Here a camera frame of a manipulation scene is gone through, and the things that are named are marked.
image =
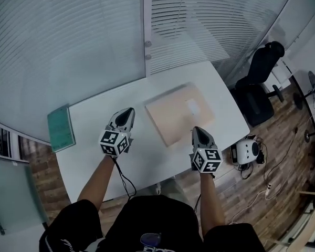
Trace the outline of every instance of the white marker cube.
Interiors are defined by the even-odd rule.
[[[193,163],[200,173],[214,173],[222,164],[222,153],[218,149],[197,149]]]
[[[104,154],[118,157],[128,148],[129,140],[126,133],[103,130],[99,144]]]

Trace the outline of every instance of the chair seat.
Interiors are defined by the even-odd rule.
[[[265,122],[274,115],[271,101],[260,85],[238,88],[233,92],[233,96],[252,127]]]

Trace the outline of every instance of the forearm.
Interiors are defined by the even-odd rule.
[[[202,234],[213,227],[225,225],[225,215],[210,174],[201,175],[201,225]]]
[[[78,197],[78,201],[89,200],[95,205],[97,210],[99,210],[105,197],[113,167],[114,162],[112,158],[105,156],[89,179],[88,183],[83,188]]]

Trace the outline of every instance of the office chair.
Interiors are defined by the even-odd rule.
[[[240,79],[235,88],[231,90],[240,111],[252,127],[265,122],[274,115],[270,97],[277,95],[281,102],[284,100],[276,85],[273,85],[274,91],[268,94],[260,85],[267,80],[274,65],[284,54],[284,47],[276,41],[259,48],[253,55],[248,75]]]

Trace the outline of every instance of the green book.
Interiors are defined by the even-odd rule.
[[[68,106],[60,107],[48,115],[48,129],[53,152],[76,144]]]

